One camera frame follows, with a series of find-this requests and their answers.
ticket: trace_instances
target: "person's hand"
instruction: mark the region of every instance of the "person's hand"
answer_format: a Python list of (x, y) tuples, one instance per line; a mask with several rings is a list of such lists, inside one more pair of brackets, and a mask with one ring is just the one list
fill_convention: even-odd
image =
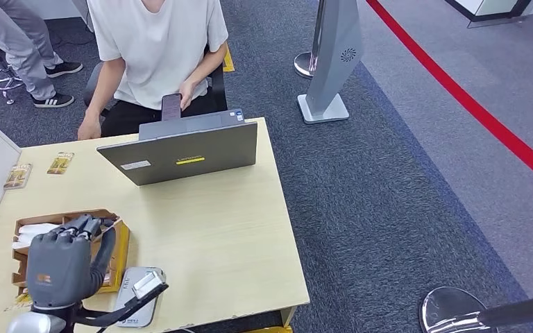
[(78, 139), (89, 140), (98, 139), (101, 137), (101, 124), (99, 123), (99, 116), (87, 112), (83, 123), (78, 128)]
[(181, 95), (180, 98), (180, 110), (185, 111), (186, 108), (191, 105), (191, 98), (193, 97), (193, 90), (195, 89), (195, 85), (189, 80), (185, 80), (185, 82), (181, 83), (180, 87), (178, 88), (178, 92)]

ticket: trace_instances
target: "stanchion base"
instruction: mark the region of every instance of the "stanchion base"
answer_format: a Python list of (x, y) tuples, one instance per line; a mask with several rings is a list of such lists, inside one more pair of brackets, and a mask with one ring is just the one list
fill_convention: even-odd
[(297, 96), (297, 102), (299, 103), (299, 108), (301, 109), (303, 121), (305, 123), (325, 123), (327, 121), (345, 120), (350, 116), (342, 98), (338, 94), (336, 94), (324, 113), (319, 115), (312, 114), (312, 111), (305, 100), (306, 97), (307, 95)]
[(310, 71), (310, 61), (312, 60), (311, 52), (304, 52), (295, 57), (295, 72), (303, 78), (313, 78), (315, 72)]
[[(484, 311), (485, 305), (470, 293), (453, 287), (440, 287), (432, 290), (424, 298), (420, 308), (420, 325), (424, 333), (440, 321), (451, 319), (478, 311)], [(467, 333), (498, 333), (497, 328), (486, 330), (465, 330)]]

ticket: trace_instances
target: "brown tray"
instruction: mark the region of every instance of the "brown tray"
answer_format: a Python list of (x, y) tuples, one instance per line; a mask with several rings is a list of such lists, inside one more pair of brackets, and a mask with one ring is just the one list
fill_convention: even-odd
[[(19, 236), (19, 229), (23, 225), (38, 224), (38, 223), (52, 223), (52, 224), (64, 224), (67, 223), (82, 214), (91, 214), (95, 217), (106, 217), (118, 219), (119, 217), (107, 210), (85, 210), (82, 212), (70, 212), (61, 214), (52, 214), (46, 216), (28, 217), (26, 219), (20, 219), (15, 221), (15, 235)], [(110, 293), (118, 291), (121, 286), (121, 279), (126, 269), (126, 260), (128, 259), (128, 245), (130, 241), (130, 230), (126, 224), (121, 221), (115, 226), (115, 247), (113, 248), (113, 254), (111, 254), (111, 260), (109, 261), (109, 267), (107, 273), (109, 273), (109, 282), (104, 282), (103, 286), (97, 293)], [(91, 256), (94, 256), (99, 251), (101, 241), (95, 241), (91, 245)], [(27, 261), (28, 261), (28, 248), (20, 248), (13, 250), (13, 259), (19, 262), (19, 269), (16, 273), (11, 275), (11, 283), (19, 287), (17, 295), (21, 295), (23, 290), (27, 287), (26, 274), (27, 274)]]

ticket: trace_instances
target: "yellow tape on floor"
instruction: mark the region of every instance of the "yellow tape on floor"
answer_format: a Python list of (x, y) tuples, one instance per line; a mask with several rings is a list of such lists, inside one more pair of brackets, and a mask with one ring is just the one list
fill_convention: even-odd
[(228, 43), (226, 43), (226, 57), (223, 59), (223, 71), (234, 71), (234, 62), (232, 61), (232, 54), (230, 53)]
[(269, 327), (262, 330), (250, 331), (246, 333), (293, 333), (291, 326), (289, 327)]

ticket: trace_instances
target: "wooden desk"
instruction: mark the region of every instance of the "wooden desk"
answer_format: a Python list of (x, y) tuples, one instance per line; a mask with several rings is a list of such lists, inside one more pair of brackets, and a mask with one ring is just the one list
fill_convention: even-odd
[[(0, 207), (0, 333), (27, 310), (12, 304), (16, 269), (11, 259), (14, 222), (28, 216), (106, 208), (124, 218), (132, 235), (128, 266), (157, 266), (170, 287), (152, 324), (138, 332), (164, 332), (310, 301), (264, 119), (258, 126), (255, 166), (137, 187), (95, 150), (136, 135), (25, 148), (33, 163), (25, 189), (8, 191)], [(65, 175), (48, 175), (59, 151), (75, 156)], [(115, 294), (86, 307), (110, 310)], [(110, 332), (128, 329), (111, 327)], [(92, 327), (78, 325), (76, 332)]]

